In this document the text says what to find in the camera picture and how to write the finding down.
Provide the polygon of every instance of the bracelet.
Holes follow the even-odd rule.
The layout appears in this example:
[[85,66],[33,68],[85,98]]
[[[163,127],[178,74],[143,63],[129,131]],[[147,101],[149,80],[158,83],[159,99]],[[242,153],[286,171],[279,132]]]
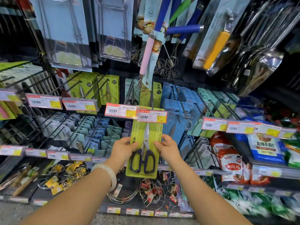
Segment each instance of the bracelet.
[[107,166],[107,165],[105,165],[103,163],[97,163],[96,165],[94,165],[92,167],[91,172],[93,170],[95,170],[96,168],[102,168],[103,170],[105,170],[110,175],[110,178],[112,180],[112,186],[111,186],[111,188],[110,188],[109,191],[110,192],[113,191],[115,189],[116,185],[117,185],[117,177],[116,177],[114,171],[109,166]]

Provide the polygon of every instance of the floor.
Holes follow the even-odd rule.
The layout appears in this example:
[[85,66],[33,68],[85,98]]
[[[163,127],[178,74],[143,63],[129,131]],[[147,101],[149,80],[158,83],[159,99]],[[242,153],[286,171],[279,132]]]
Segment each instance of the floor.
[[[1,225],[17,225],[20,220],[32,213],[37,206],[19,203],[0,202],[0,221]],[[196,225],[194,219],[183,218],[151,218],[141,216],[118,216],[97,214],[91,225],[111,225],[111,224],[157,224],[157,225]]]

